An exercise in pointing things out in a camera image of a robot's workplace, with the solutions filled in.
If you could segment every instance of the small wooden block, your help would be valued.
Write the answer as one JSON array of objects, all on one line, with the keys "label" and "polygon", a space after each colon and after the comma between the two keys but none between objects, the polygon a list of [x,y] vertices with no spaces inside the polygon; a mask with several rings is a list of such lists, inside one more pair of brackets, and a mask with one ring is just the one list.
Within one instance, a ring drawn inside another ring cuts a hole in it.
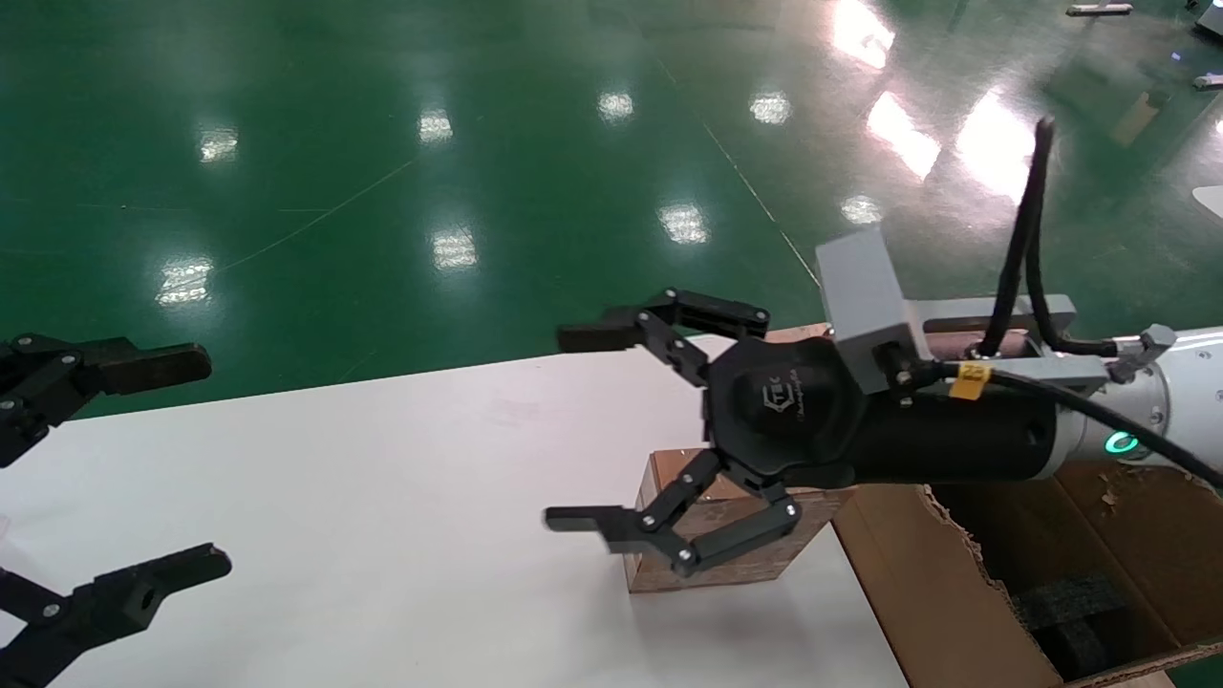
[{"label": "small wooden block", "polygon": [[[700,450],[670,450],[654,452],[646,467],[646,477],[637,494],[637,508],[653,501],[658,491],[679,478],[680,472]],[[832,521],[849,497],[849,490],[813,490],[810,488],[790,489],[790,496],[802,508],[802,518],[794,533],[781,540],[748,552],[719,567],[704,571],[691,578],[680,578],[671,573],[669,563],[653,554],[625,555],[624,568],[629,579],[629,593],[663,593],[684,588],[706,585],[737,585],[773,580],[781,576],[785,567],[799,556],[799,552],[819,533],[819,529]],[[764,502],[744,492],[723,477],[709,486],[701,500],[675,524],[675,532],[691,540],[704,535],[728,523],[739,521],[764,507]]]}]

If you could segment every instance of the black hose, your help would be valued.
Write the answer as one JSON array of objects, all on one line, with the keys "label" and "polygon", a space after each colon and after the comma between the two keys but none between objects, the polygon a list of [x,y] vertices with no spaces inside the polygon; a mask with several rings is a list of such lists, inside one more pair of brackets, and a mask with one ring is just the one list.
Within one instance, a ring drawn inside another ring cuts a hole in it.
[{"label": "black hose", "polygon": [[[939,378],[955,378],[959,373],[959,364],[938,363],[934,364],[934,367]],[[1216,490],[1223,490],[1223,474],[1203,463],[1188,450],[1123,417],[1108,407],[1103,407],[1091,400],[1080,397],[1079,395],[1075,395],[1063,387],[1002,371],[996,368],[991,369],[989,385],[1026,392],[1033,397],[1043,397],[1062,404],[1070,411],[1079,412],[1080,414],[1107,425],[1113,430],[1126,433],[1147,450],[1164,457],[1169,462],[1189,472],[1191,475],[1205,480]]]},{"label": "black hose", "polygon": [[1058,328],[1053,326],[1053,317],[1049,314],[1049,304],[1044,299],[1044,280],[1041,277],[1041,216],[1036,216],[1036,231],[1027,244],[1027,259],[1025,260],[1027,273],[1027,297],[1032,301],[1032,315],[1036,318],[1036,330],[1041,339],[1048,343],[1054,352],[1074,354],[1077,357],[1102,357],[1106,359],[1117,358],[1117,342],[1112,339],[1101,341],[1082,341],[1065,336]]},{"label": "black hose", "polygon": [[1029,253],[1032,235],[1040,227],[1041,204],[1044,202],[1044,177],[1049,166],[1049,150],[1053,148],[1053,120],[1044,117],[1036,123],[1036,145],[1032,149],[1032,164],[1027,174],[1027,186],[1015,213],[1015,229],[1010,232],[1010,244],[1007,247],[1007,259],[998,275],[998,295],[994,297],[993,314],[985,337],[977,346],[977,353],[983,358],[998,354],[1002,339],[1010,326],[1010,314],[1019,297],[1020,268],[1024,255]]}]

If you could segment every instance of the cardboard box flap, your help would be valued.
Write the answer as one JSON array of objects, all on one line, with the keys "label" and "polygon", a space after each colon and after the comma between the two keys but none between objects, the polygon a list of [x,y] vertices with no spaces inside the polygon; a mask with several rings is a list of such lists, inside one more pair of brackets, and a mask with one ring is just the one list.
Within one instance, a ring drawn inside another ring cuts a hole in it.
[{"label": "cardboard box flap", "polygon": [[1066,683],[1065,688],[1104,688],[1106,686],[1124,683],[1140,676],[1175,668],[1191,661],[1217,655],[1221,651],[1223,651],[1223,643],[1200,645],[1194,649],[1179,648],[1153,660],[1137,661],[1126,666],[1117,667],[1099,676],[1090,676],[1080,681]]},{"label": "cardboard box flap", "polygon": [[[1088,588],[1102,585],[1108,591],[1103,596],[1117,600],[1115,606],[1084,617],[1077,646],[1069,645],[1058,628],[1029,629],[1064,678],[1096,675],[1106,666],[1159,656],[1179,645],[1057,480],[947,485],[936,488],[934,495],[981,545],[989,576],[1003,580],[1013,596],[1048,601],[1070,583],[1098,582]],[[1090,607],[1084,598],[1058,604],[1080,612]]]},{"label": "cardboard box flap", "polygon": [[1055,479],[1178,645],[1223,638],[1223,505],[1167,469],[1077,464]]},{"label": "cardboard box flap", "polygon": [[1032,688],[1062,678],[964,532],[921,486],[866,485],[833,524],[912,688]]}]

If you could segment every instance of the white table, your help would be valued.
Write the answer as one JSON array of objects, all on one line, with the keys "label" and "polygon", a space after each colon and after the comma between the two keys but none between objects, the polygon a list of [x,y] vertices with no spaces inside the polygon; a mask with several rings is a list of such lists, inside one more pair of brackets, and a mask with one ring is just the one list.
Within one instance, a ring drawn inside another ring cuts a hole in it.
[{"label": "white table", "polygon": [[630,503],[697,409],[637,351],[73,422],[0,474],[0,566],[66,594],[234,560],[55,688],[904,687],[830,528],[778,582],[634,599],[597,535],[544,529]]}]

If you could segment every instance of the green floor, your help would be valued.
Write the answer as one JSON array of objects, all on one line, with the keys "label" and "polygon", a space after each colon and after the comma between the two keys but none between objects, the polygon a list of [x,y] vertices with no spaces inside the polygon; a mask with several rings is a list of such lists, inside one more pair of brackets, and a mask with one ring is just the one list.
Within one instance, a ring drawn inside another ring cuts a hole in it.
[{"label": "green floor", "polygon": [[9,0],[0,332],[212,353],[103,414],[547,354],[673,284],[819,320],[813,247],[876,222],[910,296],[988,293],[1044,112],[1076,331],[1218,324],[1223,48],[1136,4]]}]

